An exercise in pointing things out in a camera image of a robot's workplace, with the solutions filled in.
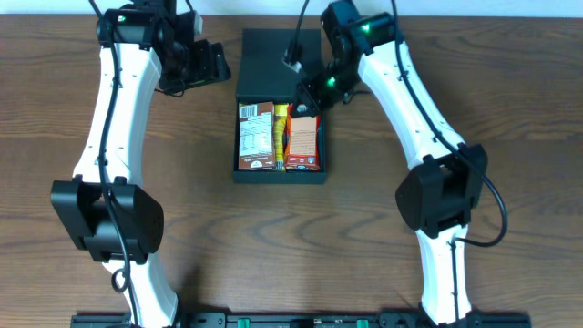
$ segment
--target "brown food package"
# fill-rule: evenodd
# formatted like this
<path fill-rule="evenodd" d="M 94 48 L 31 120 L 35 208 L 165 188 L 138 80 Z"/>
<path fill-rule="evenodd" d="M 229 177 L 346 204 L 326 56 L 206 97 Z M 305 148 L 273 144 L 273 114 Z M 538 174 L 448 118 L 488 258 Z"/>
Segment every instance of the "brown food package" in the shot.
<path fill-rule="evenodd" d="M 273 103 L 239 106 L 239 170 L 274 169 Z"/>
<path fill-rule="evenodd" d="M 285 168 L 320 170 L 318 154 L 318 129 L 320 117 L 292 118 L 288 116 L 288 145 L 285 148 Z"/>

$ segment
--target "green light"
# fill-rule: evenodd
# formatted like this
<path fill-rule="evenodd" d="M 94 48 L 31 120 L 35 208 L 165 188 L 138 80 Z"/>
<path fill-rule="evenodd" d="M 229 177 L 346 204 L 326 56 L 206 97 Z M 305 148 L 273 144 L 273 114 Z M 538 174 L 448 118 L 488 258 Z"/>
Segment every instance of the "green light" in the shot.
<path fill-rule="evenodd" d="M 330 77 L 328 80 L 328 87 L 334 87 L 334 84 L 336 84 L 336 79 L 334 77 Z"/>

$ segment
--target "open box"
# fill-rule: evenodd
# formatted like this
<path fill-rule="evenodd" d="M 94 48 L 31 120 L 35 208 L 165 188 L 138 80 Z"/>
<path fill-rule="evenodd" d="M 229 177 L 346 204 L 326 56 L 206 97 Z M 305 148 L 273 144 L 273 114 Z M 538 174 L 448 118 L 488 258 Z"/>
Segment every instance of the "open box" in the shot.
<path fill-rule="evenodd" d="M 297 84 L 302 75 L 283 64 L 283 54 L 287 49 L 294 30 L 288 29 L 245 29 L 243 49 L 237 83 L 235 113 L 235 151 L 233 160 L 233 181 L 236 183 L 299 183 L 323 184 L 326 181 L 326 122 L 321 114 L 321 126 L 317 136 L 320 154 L 319 171 L 269 171 L 239 170 L 239 104 L 292 103 Z M 303 47 L 302 64 L 306 71 L 318 72 L 323 68 L 320 30 L 301 30 L 299 44 Z"/>

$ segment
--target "table surface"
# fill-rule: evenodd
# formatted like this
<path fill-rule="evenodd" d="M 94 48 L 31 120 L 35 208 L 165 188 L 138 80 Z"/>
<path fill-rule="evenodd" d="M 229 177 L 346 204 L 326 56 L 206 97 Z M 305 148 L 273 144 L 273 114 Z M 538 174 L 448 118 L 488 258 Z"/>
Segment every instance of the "table surface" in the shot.
<path fill-rule="evenodd" d="M 127 309 L 109 274 L 77 251 L 49 202 L 86 142 L 99 79 L 96 18 L 0 15 L 0 326 L 63 327 L 72 314 Z M 145 190 L 165 211 L 160 253 L 194 309 L 377 312 L 416 307 L 419 247 L 397 210 L 407 174 L 374 97 L 329 112 L 323 186 L 234 185 L 241 30 L 294 17 L 206 16 L 233 73 L 182 98 L 156 94 Z M 317 18 L 304 27 L 317 28 Z M 481 143 L 510 225 L 494 249 L 466 249 L 481 310 L 528 311 L 537 327 L 583 321 L 583 21 L 404 17 L 413 61 L 449 123 Z M 322 40 L 325 59 L 330 59 Z M 497 234 L 489 194 L 470 236 Z"/>

